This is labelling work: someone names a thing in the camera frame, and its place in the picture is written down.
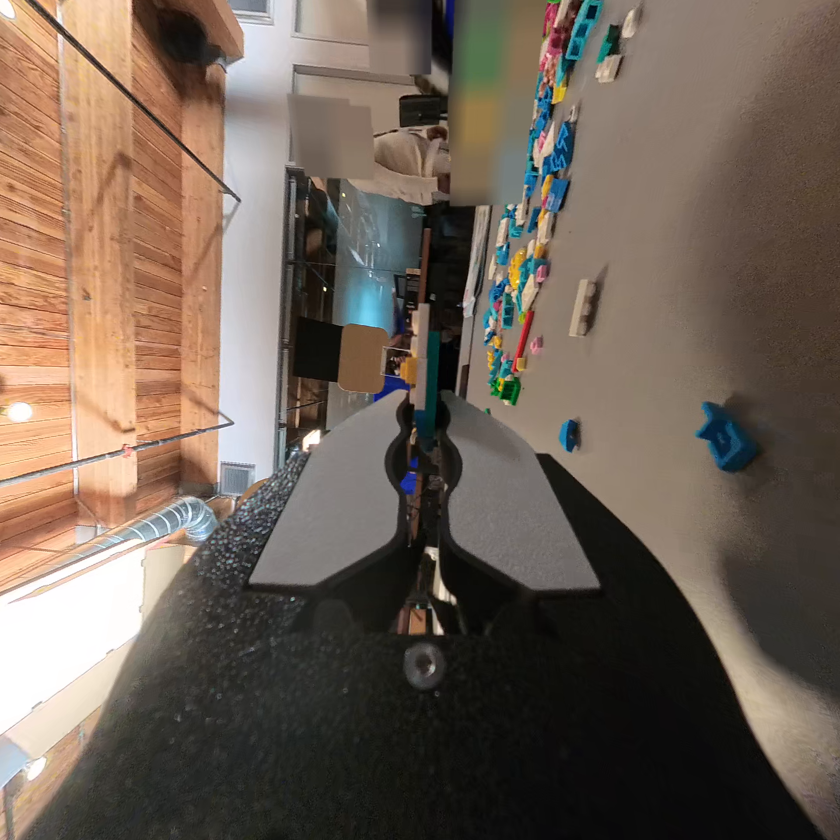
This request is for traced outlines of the teal white yellow brick assembly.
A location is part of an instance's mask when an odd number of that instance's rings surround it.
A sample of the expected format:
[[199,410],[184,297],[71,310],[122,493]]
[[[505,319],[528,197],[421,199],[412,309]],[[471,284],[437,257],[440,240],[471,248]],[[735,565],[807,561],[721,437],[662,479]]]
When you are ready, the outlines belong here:
[[420,303],[412,313],[408,355],[400,365],[400,377],[410,385],[408,399],[413,407],[416,445],[425,454],[437,446],[437,409],[440,393],[440,332],[432,330],[432,311]]

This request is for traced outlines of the white cabinet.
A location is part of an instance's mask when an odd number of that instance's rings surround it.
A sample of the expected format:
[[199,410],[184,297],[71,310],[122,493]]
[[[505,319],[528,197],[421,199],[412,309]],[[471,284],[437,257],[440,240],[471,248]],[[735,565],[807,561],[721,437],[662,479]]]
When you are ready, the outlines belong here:
[[1,732],[137,635],[143,560],[130,539],[2,594]]

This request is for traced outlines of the black monitor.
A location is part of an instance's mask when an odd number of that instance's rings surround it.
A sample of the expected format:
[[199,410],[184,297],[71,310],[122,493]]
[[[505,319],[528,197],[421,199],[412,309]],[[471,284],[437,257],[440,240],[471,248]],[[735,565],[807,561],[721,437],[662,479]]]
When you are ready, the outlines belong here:
[[447,96],[418,93],[401,96],[398,102],[400,128],[437,125],[447,116]]

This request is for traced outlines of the tan rounded board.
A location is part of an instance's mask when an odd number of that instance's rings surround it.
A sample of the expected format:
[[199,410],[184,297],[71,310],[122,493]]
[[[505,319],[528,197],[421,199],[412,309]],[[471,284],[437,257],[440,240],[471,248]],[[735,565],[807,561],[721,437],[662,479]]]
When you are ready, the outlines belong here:
[[343,326],[337,383],[350,393],[377,394],[384,387],[382,354],[390,345],[382,328],[349,323]]

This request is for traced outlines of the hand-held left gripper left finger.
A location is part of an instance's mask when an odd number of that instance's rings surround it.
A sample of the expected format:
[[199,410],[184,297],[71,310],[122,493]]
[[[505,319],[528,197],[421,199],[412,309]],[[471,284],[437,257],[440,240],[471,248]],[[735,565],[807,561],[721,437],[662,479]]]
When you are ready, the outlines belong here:
[[351,415],[309,451],[248,579],[258,591],[326,591],[409,544],[401,481],[411,435],[407,392]]

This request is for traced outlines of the blue arch brick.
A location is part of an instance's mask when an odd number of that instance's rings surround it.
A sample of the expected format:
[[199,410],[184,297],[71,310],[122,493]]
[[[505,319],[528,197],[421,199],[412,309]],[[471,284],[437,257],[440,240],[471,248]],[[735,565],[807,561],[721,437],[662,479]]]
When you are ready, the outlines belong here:
[[715,466],[729,474],[746,469],[760,453],[756,440],[725,407],[714,402],[700,407],[704,420],[695,437],[706,443]]

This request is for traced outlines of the white instruction booklet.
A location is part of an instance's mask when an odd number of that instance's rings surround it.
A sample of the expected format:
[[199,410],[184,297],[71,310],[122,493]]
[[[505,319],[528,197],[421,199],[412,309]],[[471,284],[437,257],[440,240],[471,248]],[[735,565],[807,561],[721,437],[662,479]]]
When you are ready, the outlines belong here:
[[464,319],[474,316],[476,295],[486,264],[492,210],[492,205],[479,205],[475,210],[465,289],[461,301]]

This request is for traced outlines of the black panel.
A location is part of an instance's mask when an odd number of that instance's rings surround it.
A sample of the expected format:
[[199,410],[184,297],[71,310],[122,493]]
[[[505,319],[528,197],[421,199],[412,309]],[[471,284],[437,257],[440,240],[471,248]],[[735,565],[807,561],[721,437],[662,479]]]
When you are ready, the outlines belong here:
[[299,379],[339,380],[343,326],[299,316],[291,359],[291,373]]

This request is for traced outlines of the long white brick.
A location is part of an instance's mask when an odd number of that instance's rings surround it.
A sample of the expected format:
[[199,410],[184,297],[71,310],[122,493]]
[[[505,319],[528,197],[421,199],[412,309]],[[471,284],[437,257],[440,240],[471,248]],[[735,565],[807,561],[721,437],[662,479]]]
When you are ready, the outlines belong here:
[[587,334],[599,295],[598,289],[599,287],[595,280],[585,278],[580,280],[571,315],[570,337],[582,338]]

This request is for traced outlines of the black metal rod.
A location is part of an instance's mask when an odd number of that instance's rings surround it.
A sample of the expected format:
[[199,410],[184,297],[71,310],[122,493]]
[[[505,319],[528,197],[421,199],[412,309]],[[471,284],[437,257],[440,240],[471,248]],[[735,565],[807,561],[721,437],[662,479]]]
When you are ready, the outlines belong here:
[[54,476],[60,473],[64,473],[67,471],[78,470],[83,467],[94,466],[99,463],[102,463],[107,460],[111,459],[123,459],[128,458],[132,455],[137,455],[147,450],[152,450],[154,448],[160,448],[169,444],[173,443],[181,443],[182,441],[200,437],[205,434],[212,434],[216,432],[220,432],[230,427],[235,426],[235,421],[230,419],[229,417],[225,417],[225,421],[222,423],[217,423],[216,425],[209,426],[209,427],[201,427],[194,429],[190,432],[181,433],[178,435],[172,435],[169,437],[163,438],[155,438],[151,440],[144,440],[138,444],[123,444],[121,448],[109,451],[107,453],[102,453],[99,455],[89,456],[86,458],[78,458],[72,461],[68,461],[62,464],[52,465],[49,467],[45,467],[42,469],[34,469],[23,474],[19,474],[16,476],[9,476],[6,478],[1,479],[1,488],[5,489],[7,487],[14,487],[16,485],[24,484],[26,482],[37,480],[40,478],[45,478],[48,476]]
[[66,41],[79,56],[81,56],[93,69],[95,69],[106,81],[116,88],[136,109],[138,109],[157,129],[173,142],[186,156],[195,163],[199,169],[208,175],[219,187],[222,194],[233,198],[237,205],[242,203],[241,197],[225,181],[217,175],[204,161],[197,156],[182,140],[172,132],[169,127],[158,118],[147,106],[138,99],[132,91],[126,87],[111,71],[105,67],[47,8],[38,1],[24,1],[56,34]]

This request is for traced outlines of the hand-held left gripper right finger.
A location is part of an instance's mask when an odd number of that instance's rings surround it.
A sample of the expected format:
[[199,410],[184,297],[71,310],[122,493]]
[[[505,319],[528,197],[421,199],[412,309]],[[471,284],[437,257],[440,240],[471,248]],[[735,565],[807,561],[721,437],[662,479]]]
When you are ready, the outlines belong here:
[[591,594],[601,583],[531,446],[452,392],[445,441],[457,478],[448,536],[467,560],[535,595]]

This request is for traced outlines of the glass partition window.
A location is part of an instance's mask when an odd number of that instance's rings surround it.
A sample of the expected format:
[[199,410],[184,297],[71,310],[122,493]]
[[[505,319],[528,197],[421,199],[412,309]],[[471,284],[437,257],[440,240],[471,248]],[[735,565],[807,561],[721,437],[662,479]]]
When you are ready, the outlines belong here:
[[458,389],[462,298],[474,244],[476,208],[407,204],[287,169],[280,297],[277,431],[288,446],[329,430],[373,403],[336,382],[298,373],[300,319],[358,323],[394,335],[420,294],[441,330],[440,382]]

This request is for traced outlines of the silver ventilation duct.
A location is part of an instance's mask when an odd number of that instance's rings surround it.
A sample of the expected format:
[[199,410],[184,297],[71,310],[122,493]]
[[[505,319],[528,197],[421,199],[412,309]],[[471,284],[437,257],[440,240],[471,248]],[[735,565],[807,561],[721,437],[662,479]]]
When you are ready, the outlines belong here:
[[54,552],[48,559],[26,562],[3,560],[1,592],[12,591],[91,557],[103,559],[103,554],[112,549],[126,550],[134,545],[166,540],[180,531],[184,531],[188,541],[200,544],[216,527],[215,512],[205,500],[190,496],[175,497],[88,541]]

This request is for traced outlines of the pile of colourful toy bricks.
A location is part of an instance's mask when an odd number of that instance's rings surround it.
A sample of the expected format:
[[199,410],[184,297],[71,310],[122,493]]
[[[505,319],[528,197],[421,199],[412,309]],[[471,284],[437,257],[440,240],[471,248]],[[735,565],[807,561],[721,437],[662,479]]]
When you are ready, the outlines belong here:
[[490,394],[497,379],[513,371],[520,316],[534,303],[550,273],[546,256],[553,224],[570,181],[576,113],[564,116],[571,74],[603,9],[599,1],[548,2],[542,26],[539,74],[528,131],[521,200],[506,205],[488,278],[488,307],[482,318]]

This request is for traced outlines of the grey desk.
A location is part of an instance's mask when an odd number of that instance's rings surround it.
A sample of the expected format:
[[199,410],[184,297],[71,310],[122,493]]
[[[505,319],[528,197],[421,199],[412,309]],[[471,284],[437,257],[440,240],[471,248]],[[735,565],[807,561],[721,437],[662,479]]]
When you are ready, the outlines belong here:
[[[838,2],[604,2],[562,106],[543,351],[515,408],[469,380],[581,513],[599,501],[633,537],[600,598],[553,616],[627,686],[592,785],[615,802],[632,770],[639,793],[601,835],[838,838],[838,36]],[[695,437],[703,402],[758,443],[741,472]]]

